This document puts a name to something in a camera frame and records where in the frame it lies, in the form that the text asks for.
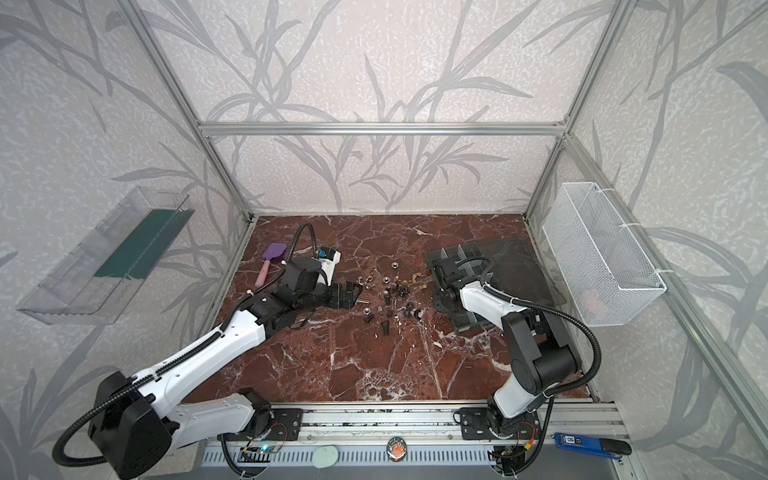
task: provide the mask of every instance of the black mounting plate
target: black mounting plate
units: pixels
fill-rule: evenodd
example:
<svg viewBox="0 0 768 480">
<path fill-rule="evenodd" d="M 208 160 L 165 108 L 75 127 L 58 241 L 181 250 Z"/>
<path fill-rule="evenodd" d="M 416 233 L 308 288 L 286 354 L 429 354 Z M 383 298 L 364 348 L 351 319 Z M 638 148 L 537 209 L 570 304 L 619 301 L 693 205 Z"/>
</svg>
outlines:
<svg viewBox="0 0 768 480">
<path fill-rule="evenodd" d="M 301 417 L 304 414 L 302 409 L 272 409 L 271 413 L 274 415 L 274 419 L 271 419 L 271 425 L 280 423 L 285 425 L 284 429 L 280 425 L 272 427 L 269 433 L 266 434 L 262 440 L 272 440 L 275 442 L 295 442 L 299 439 L 299 430 L 301 430 Z M 246 441 L 249 437 L 253 437 L 253 432 L 243 431 L 236 435 L 230 435 L 229 439 L 232 441 Z"/>
<path fill-rule="evenodd" d="M 488 427 L 488 420 L 485 419 L 487 407 L 465 407 L 458 410 L 459 423 L 462 426 L 462 439 L 464 440 L 499 440 L 499 438 L 491 432 Z M 531 425 L 536 425 L 535 433 L 531 427 L 524 424 L 528 422 Z M 522 415 L 520 423 L 518 423 L 517 429 L 513 432 L 510 440 L 517 440 L 517 435 L 520 435 L 520 440 L 530 440 L 531 435 L 534 434 L 538 439 L 540 432 L 538 429 L 538 415 L 536 412 L 524 413 Z"/>
</svg>

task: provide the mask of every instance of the mesh basket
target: mesh basket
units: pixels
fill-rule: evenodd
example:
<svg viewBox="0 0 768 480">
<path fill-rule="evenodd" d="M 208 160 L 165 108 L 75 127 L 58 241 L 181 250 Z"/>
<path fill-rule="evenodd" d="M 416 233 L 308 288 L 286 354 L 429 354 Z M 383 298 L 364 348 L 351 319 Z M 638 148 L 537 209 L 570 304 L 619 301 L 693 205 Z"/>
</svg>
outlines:
<svg viewBox="0 0 768 480">
<path fill-rule="evenodd" d="M 544 235 L 589 326 L 624 325 L 667 289 L 595 183 L 561 185 Z"/>
</svg>

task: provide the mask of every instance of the enclosure wall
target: enclosure wall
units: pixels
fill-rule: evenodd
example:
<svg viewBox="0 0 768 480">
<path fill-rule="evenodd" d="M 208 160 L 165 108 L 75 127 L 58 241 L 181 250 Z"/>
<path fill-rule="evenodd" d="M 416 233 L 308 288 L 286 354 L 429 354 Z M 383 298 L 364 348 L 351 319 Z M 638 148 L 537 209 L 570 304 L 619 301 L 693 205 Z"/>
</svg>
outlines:
<svg viewBox="0 0 768 480">
<path fill-rule="evenodd" d="M 196 339 L 246 223 L 111 2 L 0 6 L 0 477 L 60 469 L 53 441 L 96 386 Z M 195 209 L 110 326 L 45 325 L 18 302 L 135 186 L 188 192 Z M 68 453 L 98 453 L 81 433 Z"/>
<path fill-rule="evenodd" d="M 562 121 L 612 1 L 139 1 L 202 122 Z M 214 137 L 255 211 L 521 213 L 552 137 Z"/>
<path fill-rule="evenodd" d="M 766 10 L 638 2 L 574 131 L 763 393 Z M 560 158 L 530 218 L 555 272 L 541 232 L 548 208 L 562 182 L 593 180 Z M 759 444 L 664 300 L 596 333 L 598 392 L 620 406 L 649 478 L 768 478 Z"/>
</svg>

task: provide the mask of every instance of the red marble surface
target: red marble surface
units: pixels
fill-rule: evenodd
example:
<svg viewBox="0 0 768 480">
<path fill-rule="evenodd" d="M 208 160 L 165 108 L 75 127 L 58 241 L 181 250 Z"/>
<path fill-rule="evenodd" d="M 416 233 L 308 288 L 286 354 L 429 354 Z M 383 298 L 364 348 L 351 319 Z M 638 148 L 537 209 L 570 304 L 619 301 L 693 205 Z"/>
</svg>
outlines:
<svg viewBox="0 0 768 480">
<path fill-rule="evenodd" d="M 456 334 L 449 318 L 432 310 L 432 278 L 424 255 L 476 240 L 530 242 L 521 216 L 261 217 L 220 318 L 253 289 L 266 246 L 290 243 L 296 227 L 306 220 L 315 228 L 319 247 L 333 247 L 342 254 L 334 280 L 374 277 L 373 288 L 364 290 L 360 299 L 371 301 L 376 318 L 363 322 L 363 304 L 351 310 L 320 308 L 302 329 L 283 329 L 227 364 L 197 387 L 188 402 L 221 398 L 246 387 L 271 402 L 486 399 L 509 377 L 501 330 Z M 309 249 L 305 231 L 296 252 Z M 397 270 L 391 267 L 393 261 L 399 263 Z M 389 319 L 389 336 L 384 336 L 381 322 L 386 318 L 377 313 L 378 306 L 384 306 L 383 277 L 412 280 L 417 272 L 428 288 L 412 286 L 408 300 L 425 309 L 423 320 L 404 318 L 396 311 Z M 404 303 L 398 299 L 397 309 Z M 584 389 L 569 393 L 588 396 Z"/>
</svg>

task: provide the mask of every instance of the pink handle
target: pink handle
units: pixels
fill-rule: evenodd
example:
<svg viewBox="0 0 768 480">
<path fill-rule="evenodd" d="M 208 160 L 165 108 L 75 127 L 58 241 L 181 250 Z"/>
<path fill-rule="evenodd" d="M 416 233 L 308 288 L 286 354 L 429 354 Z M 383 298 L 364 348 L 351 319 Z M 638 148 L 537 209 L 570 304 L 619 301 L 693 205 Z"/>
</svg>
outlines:
<svg viewBox="0 0 768 480">
<path fill-rule="evenodd" d="M 256 279 L 256 286 L 262 286 L 266 282 L 266 273 L 270 271 L 270 261 L 264 260 L 264 265 L 261 267 L 259 277 Z"/>
</svg>

